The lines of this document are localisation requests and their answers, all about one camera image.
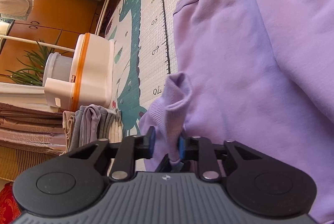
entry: red cushion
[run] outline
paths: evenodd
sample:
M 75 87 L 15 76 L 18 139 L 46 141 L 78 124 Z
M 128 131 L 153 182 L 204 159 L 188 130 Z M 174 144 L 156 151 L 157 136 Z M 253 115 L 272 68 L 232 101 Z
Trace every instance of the red cushion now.
M 9 182 L 0 192 L 0 224 L 8 224 L 21 214 L 14 200 L 12 188 L 13 183 Z

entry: black ruler line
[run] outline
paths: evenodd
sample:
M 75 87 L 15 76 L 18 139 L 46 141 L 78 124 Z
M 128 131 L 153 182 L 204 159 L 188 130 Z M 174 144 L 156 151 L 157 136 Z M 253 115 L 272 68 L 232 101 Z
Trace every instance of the black ruler line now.
M 165 10 L 165 0 L 162 0 L 162 9 L 164 12 L 164 25 L 165 25 L 165 37 L 166 37 L 166 53 L 167 53 L 167 65 L 168 74 L 170 74 L 170 59 L 169 59 L 169 45 L 168 45 L 168 35 L 167 35 L 167 21 L 166 21 L 166 10 Z

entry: green dinosaur print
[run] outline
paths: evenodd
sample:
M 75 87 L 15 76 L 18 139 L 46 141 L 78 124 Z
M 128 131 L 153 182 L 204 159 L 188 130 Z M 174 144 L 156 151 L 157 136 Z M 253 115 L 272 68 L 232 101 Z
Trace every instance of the green dinosaur print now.
M 118 53 L 115 55 L 115 58 L 114 58 L 115 64 L 117 64 L 117 62 L 121 58 L 122 50 L 123 50 L 123 46 L 120 48 L 120 50 L 118 51 Z
M 118 108 L 121 110 L 123 122 L 123 137 L 130 135 L 130 130 L 136 127 L 137 134 L 140 134 L 137 120 L 147 111 L 140 106 L 140 79 L 139 79 L 139 34 L 141 18 L 141 0 L 123 0 L 122 9 L 119 11 L 119 22 L 131 12 L 131 48 L 129 59 L 129 75 L 123 91 L 117 98 Z
M 116 35 L 116 31 L 117 31 L 117 25 L 116 27 L 114 28 L 113 32 L 111 33 L 110 37 L 108 40 L 111 40 L 111 39 L 114 39 L 115 38 L 115 35 Z

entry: wooden cabinet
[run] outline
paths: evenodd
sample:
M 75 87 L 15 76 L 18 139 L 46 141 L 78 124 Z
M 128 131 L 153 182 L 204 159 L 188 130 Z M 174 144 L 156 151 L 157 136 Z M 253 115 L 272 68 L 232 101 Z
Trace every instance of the wooden cabinet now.
M 84 34 L 90 30 L 96 6 L 95 0 L 34 0 L 28 20 L 17 20 L 16 23 Z
M 37 27 L 31 28 L 28 24 L 18 24 L 15 23 L 9 33 L 9 36 L 25 38 L 30 40 L 39 41 L 44 40 L 47 43 L 55 43 L 57 37 L 60 33 L 60 29 L 54 29 L 49 27 Z M 58 45 L 75 49 L 76 42 L 80 33 L 62 31 L 61 37 L 59 38 Z M 10 74 L 6 70 L 17 71 L 24 68 L 16 58 L 21 60 L 23 63 L 29 64 L 29 59 L 24 57 L 26 55 L 25 51 L 38 50 L 37 45 L 30 43 L 24 43 L 20 41 L 6 40 L 3 50 L 0 55 L 0 74 Z M 62 50 L 55 50 L 59 53 L 64 53 Z M 73 53 L 64 54 L 68 57 L 73 57 Z M 0 76 L 0 82 L 13 83 L 9 78 L 5 76 Z

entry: white bucket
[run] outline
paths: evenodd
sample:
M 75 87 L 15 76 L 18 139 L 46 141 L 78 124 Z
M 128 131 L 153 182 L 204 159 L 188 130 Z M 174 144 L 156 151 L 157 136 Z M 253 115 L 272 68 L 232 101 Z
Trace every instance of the white bucket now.
M 57 52 L 51 53 L 47 58 L 44 69 L 43 86 L 45 86 L 48 77 L 68 82 L 70 80 L 71 66 L 72 58 L 62 56 Z

